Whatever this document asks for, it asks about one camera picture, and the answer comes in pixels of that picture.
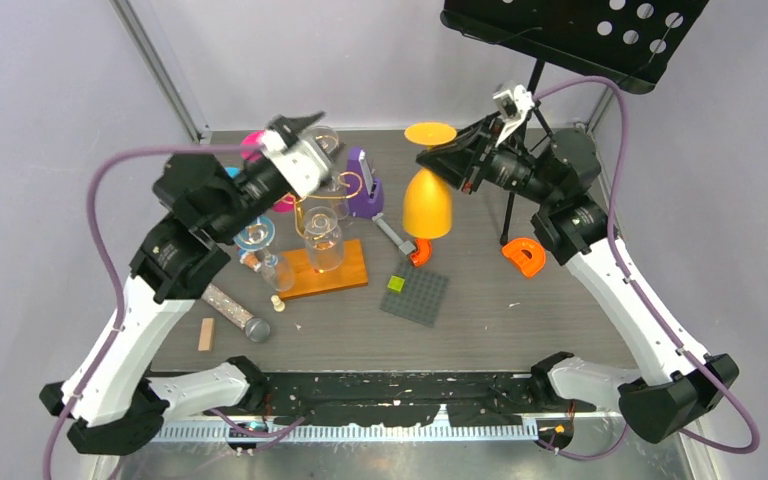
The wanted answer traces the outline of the orange plastic goblet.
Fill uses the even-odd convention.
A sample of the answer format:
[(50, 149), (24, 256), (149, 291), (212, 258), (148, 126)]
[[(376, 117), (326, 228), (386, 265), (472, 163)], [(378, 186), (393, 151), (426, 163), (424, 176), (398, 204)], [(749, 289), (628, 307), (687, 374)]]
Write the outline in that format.
[[(456, 130), (441, 122), (420, 122), (409, 126), (404, 136), (409, 142), (430, 149), (453, 140)], [(434, 240), (447, 235), (452, 228), (449, 186), (425, 167), (409, 182), (402, 206), (402, 226), (410, 236)]]

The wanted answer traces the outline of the magenta plastic goblet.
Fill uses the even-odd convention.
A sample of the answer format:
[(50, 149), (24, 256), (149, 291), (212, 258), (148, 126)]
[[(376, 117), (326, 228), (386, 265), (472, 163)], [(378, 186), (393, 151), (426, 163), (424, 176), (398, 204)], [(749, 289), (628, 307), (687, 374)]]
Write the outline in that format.
[[(253, 133), (250, 133), (242, 140), (241, 144), (243, 146), (259, 144), (263, 134), (264, 134), (263, 130), (258, 130)], [(243, 162), (245, 165), (251, 163), (255, 159), (255, 156), (256, 156), (256, 152), (253, 150), (251, 151), (246, 150), (241, 153), (241, 158), (243, 159)], [(282, 197), (272, 207), (272, 210), (276, 213), (290, 213), (293, 211), (293, 209), (294, 209), (294, 200), (290, 195)]]

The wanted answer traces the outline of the clear wine glass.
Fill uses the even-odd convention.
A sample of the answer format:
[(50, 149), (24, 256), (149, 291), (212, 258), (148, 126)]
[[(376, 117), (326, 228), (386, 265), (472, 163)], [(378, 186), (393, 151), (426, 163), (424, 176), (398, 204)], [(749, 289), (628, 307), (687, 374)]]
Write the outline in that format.
[(249, 251), (257, 255), (262, 262), (259, 273), (264, 281), (277, 292), (289, 290), (295, 283), (295, 277), (289, 262), (279, 253), (270, 250), (276, 236), (276, 228), (265, 215), (257, 217), (242, 229), (234, 238), (234, 245), (239, 251)]

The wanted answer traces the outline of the gold wire glass rack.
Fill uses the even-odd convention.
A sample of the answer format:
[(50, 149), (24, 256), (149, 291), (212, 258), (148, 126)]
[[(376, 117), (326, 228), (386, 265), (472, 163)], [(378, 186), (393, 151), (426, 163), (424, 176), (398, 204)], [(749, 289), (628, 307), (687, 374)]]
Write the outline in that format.
[[(289, 195), (280, 201), (293, 207), (296, 233), (305, 241), (307, 264), (317, 276), (339, 269), (344, 261), (339, 221), (348, 216), (348, 199), (360, 191), (350, 181), (359, 178), (355, 173), (335, 173), (318, 193), (302, 199)], [(243, 243), (237, 246), (240, 263), (261, 274), (276, 291), (286, 292), (300, 283), (285, 255), (273, 254), (266, 247), (255, 251)]]

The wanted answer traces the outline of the clear champagne flute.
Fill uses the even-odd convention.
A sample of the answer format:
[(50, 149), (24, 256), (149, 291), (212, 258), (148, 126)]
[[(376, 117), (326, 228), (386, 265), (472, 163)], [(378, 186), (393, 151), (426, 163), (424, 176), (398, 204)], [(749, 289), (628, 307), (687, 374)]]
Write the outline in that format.
[(326, 154), (330, 165), (329, 178), (320, 185), (320, 188), (312, 196), (304, 201), (306, 209), (318, 206), (328, 207), (334, 212), (338, 220), (343, 220), (349, 215), (346, 199), (348, 181), (341, 177), (342, 171), (337, 167), (337, 159), (343, 144), (337, 133), (325, 125), (310, 127), (306, 134)]

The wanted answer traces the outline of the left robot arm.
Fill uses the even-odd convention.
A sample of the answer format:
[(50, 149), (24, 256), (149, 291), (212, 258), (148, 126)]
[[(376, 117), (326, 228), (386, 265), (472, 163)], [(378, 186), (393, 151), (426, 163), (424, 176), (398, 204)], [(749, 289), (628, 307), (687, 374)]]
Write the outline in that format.
[(90, 232), (106, 268), (112, 260), (96, 215), (98, 188), (128, 160), (161, 157), (152, 191), (165, 216), (139, 244), (126, 278), (112, 276), (114, 313), (67, 380), (43, 386), (40, 400), (81, 454), (127, 456), (170, 422), (207, 410), (265, 405), (269, 386), (243, 356), (209, 370), (151, 379), (148, 368), (167, 335), (229, 263), (235, 237), (286, 195), (316, 192), (333, 157), (312, 127), (320, 113), (274, 117), (259, 141), (242, 145), (140, 147), (113, 155), (95, 172), (86, 197)]

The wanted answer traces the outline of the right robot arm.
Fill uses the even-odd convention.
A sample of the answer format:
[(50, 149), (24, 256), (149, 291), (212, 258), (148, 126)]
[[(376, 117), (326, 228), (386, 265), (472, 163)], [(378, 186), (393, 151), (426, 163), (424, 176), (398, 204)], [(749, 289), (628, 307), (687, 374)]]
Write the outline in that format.
[(737, 379), (735, 361), (695, 341), (628, 258), (607, 213), (590, 195), (601, 165), (585, 133), (559, 130), (534, 155), (521, 134), (504, 137), (501, 121), (491, 116), (416, 160), (462, 192), (490, 183), (534, 202), (538, 243), (596, 299), (633, 356), (630, 370), (569, 352), (542, 360), (531, 370), (537, 406), (551, 411), (576, 400), (615, 411), (636, 435), (655, 444), (710, 412), (722, 388)]

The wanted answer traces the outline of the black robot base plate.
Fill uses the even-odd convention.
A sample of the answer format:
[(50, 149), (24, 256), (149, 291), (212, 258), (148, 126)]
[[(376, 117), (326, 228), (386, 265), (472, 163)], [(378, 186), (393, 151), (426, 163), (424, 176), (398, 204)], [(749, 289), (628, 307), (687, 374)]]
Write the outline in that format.
[(272, 372), (265, 403), (254, 410), (221, 407), (227, 416), (273, 417), (288, 425), (412, 427), (445, 410), (450, 423), (512, 426), (522, 415), (591, 413), (580, 400), (548, 400), (527, 372)]

